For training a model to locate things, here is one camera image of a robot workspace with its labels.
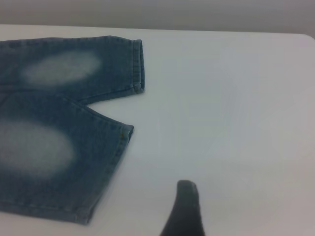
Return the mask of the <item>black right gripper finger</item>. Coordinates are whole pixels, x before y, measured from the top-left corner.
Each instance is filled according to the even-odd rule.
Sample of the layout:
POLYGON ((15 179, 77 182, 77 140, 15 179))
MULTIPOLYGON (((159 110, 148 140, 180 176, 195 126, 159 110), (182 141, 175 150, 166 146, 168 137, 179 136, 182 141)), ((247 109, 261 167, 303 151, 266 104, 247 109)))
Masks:
POLYGON ((197 186, 189 180, 177 182, 172 211, 161 232, 162 236, 205 236, 197 186))

